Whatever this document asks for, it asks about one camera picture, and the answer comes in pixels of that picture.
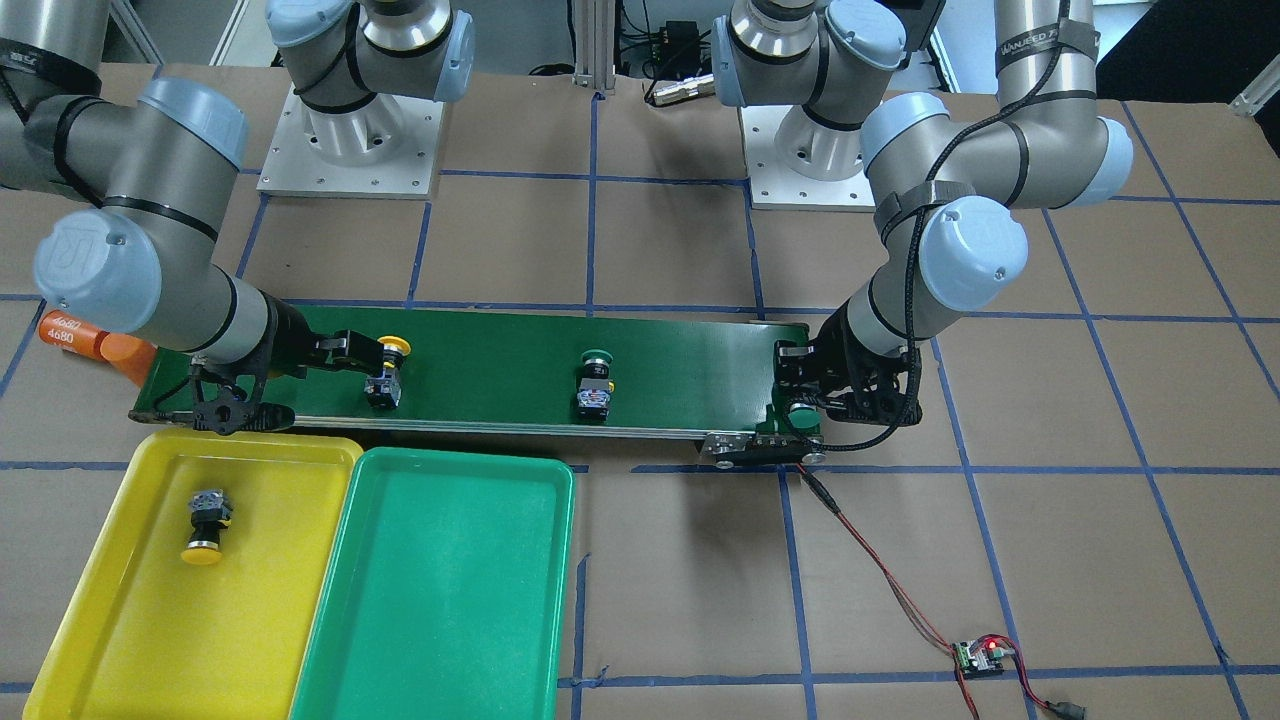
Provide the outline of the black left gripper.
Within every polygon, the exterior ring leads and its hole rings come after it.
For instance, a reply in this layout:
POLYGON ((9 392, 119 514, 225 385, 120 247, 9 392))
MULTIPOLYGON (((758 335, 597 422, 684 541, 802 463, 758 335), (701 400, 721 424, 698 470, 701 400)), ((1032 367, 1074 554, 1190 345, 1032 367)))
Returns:
POLYGON ((774 397, 820 406, 833 421, 914 427, 922 419, 908 382, 919 377, 919 352, 867 348, 849 327, 847 306, 829 316, 810 345, 774 342, 774 397))

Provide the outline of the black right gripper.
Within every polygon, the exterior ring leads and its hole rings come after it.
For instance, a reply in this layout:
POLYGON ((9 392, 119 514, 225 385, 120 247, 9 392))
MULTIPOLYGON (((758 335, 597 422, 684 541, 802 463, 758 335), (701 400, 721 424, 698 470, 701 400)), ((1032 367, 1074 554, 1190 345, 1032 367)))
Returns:
POLYGON ((294 425, 294 410, 262 401, 273 377, 310 368, 380 375, 384 345, 355 331, 319 334, 293 306, 259 290, 234 290, 225 328, 193 356, 189 425, 230 436, 294 425))

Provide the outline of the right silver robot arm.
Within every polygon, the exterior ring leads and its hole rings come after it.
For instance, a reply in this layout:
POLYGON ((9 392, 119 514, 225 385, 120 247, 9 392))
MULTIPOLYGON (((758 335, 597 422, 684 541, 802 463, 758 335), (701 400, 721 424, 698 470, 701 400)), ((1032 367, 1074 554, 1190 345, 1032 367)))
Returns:
MULTIPOLYGON (((461 100, 474 18, 448 1, 270 1, 265 10, 317 155, 392 158, 397 97, 461 100)), ((40 293, 105 331, 189 355, 186 423, 228 436, 292 424, 268 380, 308 369, 366 377, 374 407, 399 402, 406 341, 312 331, 289 304, 224 272, 212 250, 242 170, 250 123, 230 99, 182 77, 132 106, 102 99, 105 1, 3 4, 3 186, 86 202, 35 255, 40 293)))

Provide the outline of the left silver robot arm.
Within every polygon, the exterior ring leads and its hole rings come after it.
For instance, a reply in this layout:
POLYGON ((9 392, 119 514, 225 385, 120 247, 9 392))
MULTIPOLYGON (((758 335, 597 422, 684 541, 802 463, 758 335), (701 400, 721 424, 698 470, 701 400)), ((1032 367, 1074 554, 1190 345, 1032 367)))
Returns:
POLYGON ((1111 199, 1132 172, 1123 124, 1097 113, 1100 36, 1088 1, 1000 1, 998 110, 955 120, 928 92, 886 97, 909 58, 905 12, 878 1, 736 1, 710 56, 731 108, 785 105, 803 170, 817 140, 854 138, 887 261, 814 340, 774 356, 778 413, 911 425, 918 345, 983 309, 1023 272, 1015 208, 1111 199))

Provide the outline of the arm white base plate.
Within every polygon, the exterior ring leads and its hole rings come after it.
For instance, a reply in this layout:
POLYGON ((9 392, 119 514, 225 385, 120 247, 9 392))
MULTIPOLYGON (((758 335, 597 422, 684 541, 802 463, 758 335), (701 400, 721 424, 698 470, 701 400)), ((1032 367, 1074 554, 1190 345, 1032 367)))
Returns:
POLYGON ((288 94, 257 188, 271 196, 428 200, 447 109, 379 94, 356 111, 325 114, 288 94))
POLYGON ((820 126, 799 105, 742 108, 740 120, 753 208, 860 213, 876 209, 858 129, 820 126))

